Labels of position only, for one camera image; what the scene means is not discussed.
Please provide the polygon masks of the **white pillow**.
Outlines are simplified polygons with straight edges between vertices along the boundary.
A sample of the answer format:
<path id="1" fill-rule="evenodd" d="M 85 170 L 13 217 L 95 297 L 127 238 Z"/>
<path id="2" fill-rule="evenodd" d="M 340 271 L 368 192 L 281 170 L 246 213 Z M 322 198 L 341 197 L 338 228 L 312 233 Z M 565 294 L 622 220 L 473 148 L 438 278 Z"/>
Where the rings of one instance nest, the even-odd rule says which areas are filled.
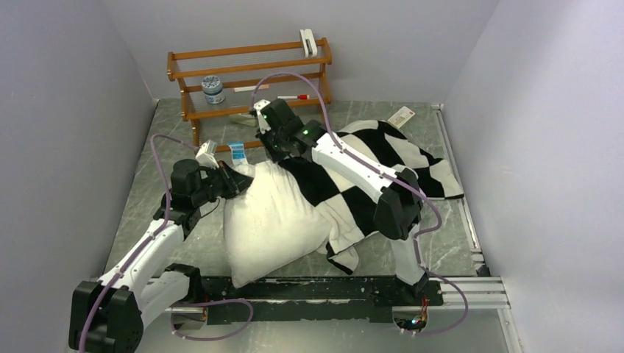
<path id="1" fill-rule="evenodd" d="M 252 177 L 242 194 L 226 201 L 223 216 L 231 279 L 242 288 L 316 251 L 332 226 L 284 168 L 264 161 L 234 169 Z"/>

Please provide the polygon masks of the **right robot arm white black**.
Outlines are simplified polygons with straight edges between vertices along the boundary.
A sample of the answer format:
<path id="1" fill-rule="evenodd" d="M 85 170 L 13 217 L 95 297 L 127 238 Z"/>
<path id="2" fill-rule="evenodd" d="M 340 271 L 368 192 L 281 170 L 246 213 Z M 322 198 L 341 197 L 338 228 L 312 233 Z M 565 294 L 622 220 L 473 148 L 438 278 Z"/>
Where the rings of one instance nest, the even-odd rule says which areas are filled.
<path id="1" fill-rule="evenodd" d="M 351 274 L 358 264 L 355 245 L 378 232 L 391 242 L 396 280 L 419 290 L 429 276 L 416 239 L 422 206 L 430 199 L 417 173 L 404 163 L 401 170 L 385 165 L 374 150 L 356 150 L 348 139 L 355 130 L 344 134 L 328 123 L 304 124 L 282 99 L 261 99 L 249 111 L 258 120 L 257 136 L 269 158 L 295 178 L 308 202 L 352 223 L 349 231 L 327 239 L 328 261 Z"/>

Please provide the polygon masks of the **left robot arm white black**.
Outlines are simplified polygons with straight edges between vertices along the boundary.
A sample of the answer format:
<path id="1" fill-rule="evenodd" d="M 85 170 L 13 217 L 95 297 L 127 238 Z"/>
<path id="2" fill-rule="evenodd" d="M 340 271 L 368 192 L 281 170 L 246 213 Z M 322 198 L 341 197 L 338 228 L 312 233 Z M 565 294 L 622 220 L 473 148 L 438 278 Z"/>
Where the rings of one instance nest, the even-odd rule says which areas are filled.
<path id="1" fill-rule="evenodd" d="M 219 161 L 216 167 L 179 160 L 171 185 L 140 240 L 100 278 L 81 282 L 72 294 L 68 346 L 78 352 L 135 352 L 145 329 L 167 308 L 205 297 L 200 270 L 163 261 L 192 233 L 201 208 L 234 199 L 253 182 Z"/>

